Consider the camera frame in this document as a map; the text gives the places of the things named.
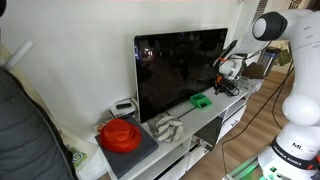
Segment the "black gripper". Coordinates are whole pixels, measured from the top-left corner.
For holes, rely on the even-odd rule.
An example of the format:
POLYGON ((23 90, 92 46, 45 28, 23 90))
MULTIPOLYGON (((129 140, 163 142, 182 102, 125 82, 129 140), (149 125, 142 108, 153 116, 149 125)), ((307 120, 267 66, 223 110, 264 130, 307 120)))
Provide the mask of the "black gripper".
POLYGON ((218 95, 219 93, 225 93, 226 95, 233 97, 237 96, 240 93, 240 90, 237 87, 236 83, 227 80, 221 75, 216 78, 213 88, 216 95, 218 95))

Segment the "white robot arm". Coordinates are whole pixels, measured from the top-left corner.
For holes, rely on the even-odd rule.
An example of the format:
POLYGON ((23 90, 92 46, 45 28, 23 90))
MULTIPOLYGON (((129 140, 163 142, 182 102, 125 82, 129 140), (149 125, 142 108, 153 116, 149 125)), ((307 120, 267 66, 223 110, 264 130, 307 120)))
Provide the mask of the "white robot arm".
POLYGON ((258 155, 266 180, 319 180, 320 152, 320 11, 268 12, 214 61, 228 78, 240 72, 231 57, 252 54, 267 42, 287 40, 294 63, 294 83, 282 104, 288 123, 258 155))

